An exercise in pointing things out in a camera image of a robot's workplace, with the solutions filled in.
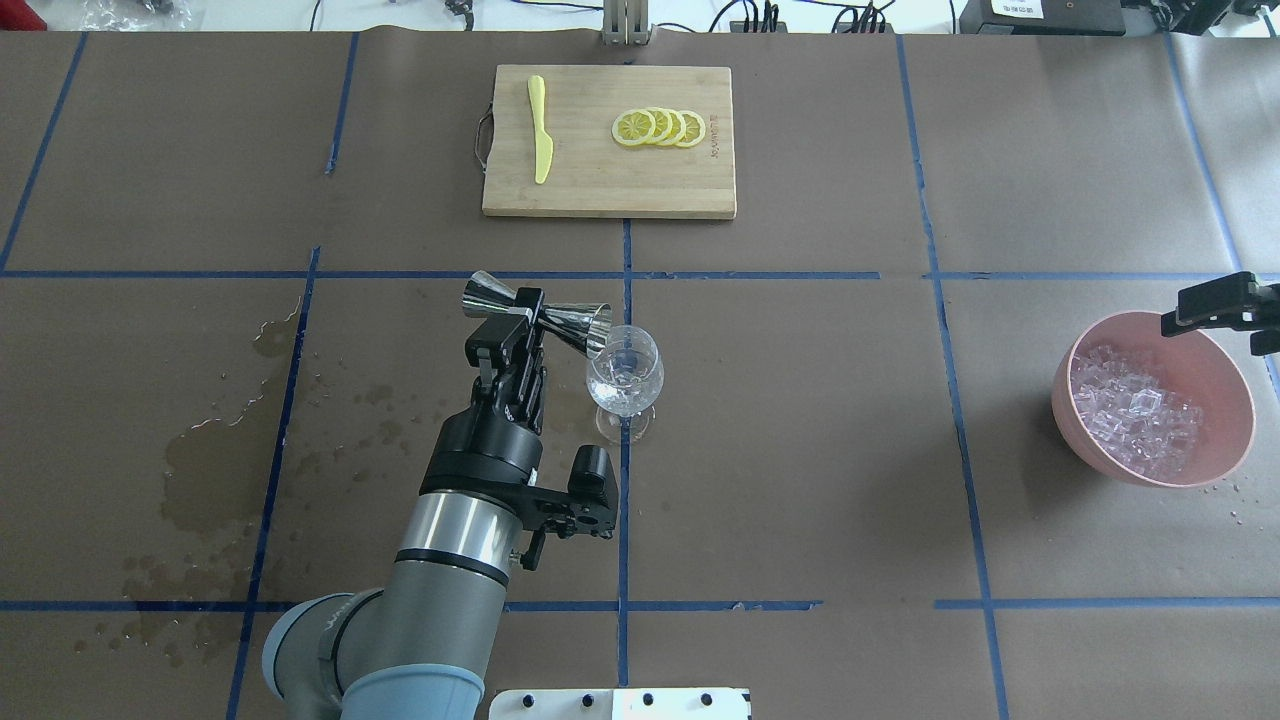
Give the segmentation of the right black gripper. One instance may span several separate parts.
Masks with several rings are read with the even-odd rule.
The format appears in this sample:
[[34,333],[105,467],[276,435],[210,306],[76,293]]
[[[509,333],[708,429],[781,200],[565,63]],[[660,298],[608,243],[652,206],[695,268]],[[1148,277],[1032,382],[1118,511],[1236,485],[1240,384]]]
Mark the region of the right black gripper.
[[[1180,313],[1222,313],[1181,319]],[[1251,272],[1236,272],[1181,290],[1176,310],[1160,318],[1160,334],[1178,337],[1193,331],[1230,329],[1249,334],[1253,356],[1279,352],[1279,299]]]

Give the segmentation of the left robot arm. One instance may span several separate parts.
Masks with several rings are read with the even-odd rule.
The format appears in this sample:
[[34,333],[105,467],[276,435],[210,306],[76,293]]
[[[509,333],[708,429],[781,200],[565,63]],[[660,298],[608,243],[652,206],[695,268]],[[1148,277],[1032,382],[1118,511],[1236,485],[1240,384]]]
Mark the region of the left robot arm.
[[484,290],[465,354],[467,407],[445,419],[397,547],[388,583],[287,611],[261,669],[289,719],[471,719],[484,694],[522,533],[535,565],[553,515],[538,497],[541,462],[543,290]]

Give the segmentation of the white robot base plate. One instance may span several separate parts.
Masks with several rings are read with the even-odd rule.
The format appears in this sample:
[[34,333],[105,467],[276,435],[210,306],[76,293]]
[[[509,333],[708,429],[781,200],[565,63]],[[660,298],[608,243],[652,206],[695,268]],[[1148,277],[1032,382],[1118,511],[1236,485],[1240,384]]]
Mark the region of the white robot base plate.
[[751,719],[750,691],[732,687],[511,689],[489,719]]

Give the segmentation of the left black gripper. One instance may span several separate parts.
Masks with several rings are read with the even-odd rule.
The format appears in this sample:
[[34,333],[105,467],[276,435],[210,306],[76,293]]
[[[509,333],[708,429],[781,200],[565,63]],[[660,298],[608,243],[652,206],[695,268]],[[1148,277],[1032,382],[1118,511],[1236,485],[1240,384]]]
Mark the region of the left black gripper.
[[543,451],[545,291],[517,290],[515,307],[524,315],[490,315],[467,338],[471,401],[443,423],[419,493],[463,492],[538,516],[530,480]]

